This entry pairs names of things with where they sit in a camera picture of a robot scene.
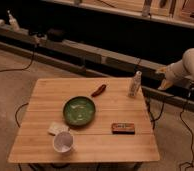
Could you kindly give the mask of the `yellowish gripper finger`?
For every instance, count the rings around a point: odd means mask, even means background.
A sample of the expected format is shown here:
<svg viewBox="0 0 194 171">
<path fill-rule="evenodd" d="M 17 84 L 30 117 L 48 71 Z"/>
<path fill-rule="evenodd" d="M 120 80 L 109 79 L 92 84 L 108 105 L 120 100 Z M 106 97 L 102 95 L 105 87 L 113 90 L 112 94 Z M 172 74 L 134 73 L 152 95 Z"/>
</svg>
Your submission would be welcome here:
<svg viewBox="0 0 194 171">
<path fill-rule="evenodd" d="M 157 74 L 164 74 L 165 72 L 166 72 L 165 67 L 161 67 L 161 68 L 156 70 Z M 173 83 L 171 81 L 163 79 L 162 82 L 161 82 L 161 85 L 158 87 L 158 89 L 161 90 L 161 91 L 164 91 L 164 90 L 170 88 L 172 85 L 173 85 Z"/>
</svg>

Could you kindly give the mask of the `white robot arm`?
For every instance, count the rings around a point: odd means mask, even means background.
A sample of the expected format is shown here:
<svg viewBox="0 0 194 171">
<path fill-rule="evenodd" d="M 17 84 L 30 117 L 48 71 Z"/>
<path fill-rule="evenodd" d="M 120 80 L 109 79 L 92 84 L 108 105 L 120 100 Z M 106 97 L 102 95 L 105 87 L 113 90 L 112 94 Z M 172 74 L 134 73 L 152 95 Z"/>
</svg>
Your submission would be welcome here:
<svg viewBox="0 0 194 171">
<path fill-rule="evenodd" d="M 164 75 L 159 90 L 166 90 L 189 75 L 194 79 L 194 48 L 186 50 L 181 60 L 159 68 L 156 73 Z"/>
</svg>

